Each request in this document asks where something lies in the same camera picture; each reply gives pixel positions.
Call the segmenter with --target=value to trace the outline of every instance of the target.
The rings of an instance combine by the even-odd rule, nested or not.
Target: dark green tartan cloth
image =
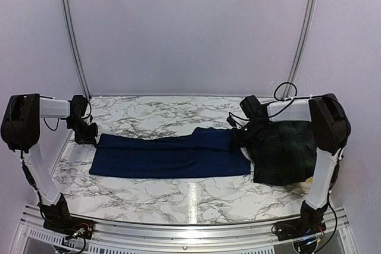
[[[313,176],[316,146],[310,125],[306,121],[270,122],[266,134],[247,145],[255,163],[255,183],[284,186]]]

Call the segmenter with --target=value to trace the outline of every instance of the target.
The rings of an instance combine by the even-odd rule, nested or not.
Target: white enclosure
[[[0,114],[21,93],[271,96],[287,80],[299,95],[335,93],[352,134],[332,198],[360,253],[379,253],[381,0],[0,0],[0,11]],[[63,123],[42,129],[48,169],[67,136]],[[2,140],[0,153],[3,254],[36,201]]]
[[[272,95],[307,0],[70,0],[94,95]]]

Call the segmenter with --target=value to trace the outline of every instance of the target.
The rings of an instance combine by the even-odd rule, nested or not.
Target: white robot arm
[[[326,229],[323,215],[329,205],[329,193],[339,171],[339,160],[351,133],[351,125],[342,105],[334,94],[293,98],[260,104],[255,96],[241,102],[249,122],[233,128],[232,146],[245,147],[250,140],[266,129],[269,121],[309,121],[317,147],[313,183],[301,207],[301,218],[275,225],[279,240],[294,239]],[[231,116],[227,121],[233,126]]]
[[[91,238],[93,221],[72,217],[62,193],[52,181],[41,156],[38,144],[40,118],[65,120],[68,129],[74,130],[78,144],[95,144],[98,126],[88,124],[83,116],[88,100],[81,95],[71,101],[46,98],[39,94],[14,95],[11,97],[1,124],[1,137],[9,149],[20,153],[19,158],[29,184],[39,197],[44,227],[75,237]]]

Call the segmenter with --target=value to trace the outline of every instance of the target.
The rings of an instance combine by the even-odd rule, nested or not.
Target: folded navy trousers
[[[241,150],[230,150],[231,130],[196,128],[191,135],[155,140],[102,134],[92,175],[121,178],[207,178],[250,173]]]

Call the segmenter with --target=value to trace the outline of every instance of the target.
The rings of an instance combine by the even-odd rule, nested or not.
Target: white marble table
[[[196,127],[230,128],[241,98],[93,98],[101,133],[154,139],[191,134]],[[95,148],[69,141],[53,179],[70,211],[91,217],[159,224],[216,224],[297,214],[309,184],[285,187],[236,177],[147,180],[89,175]]]

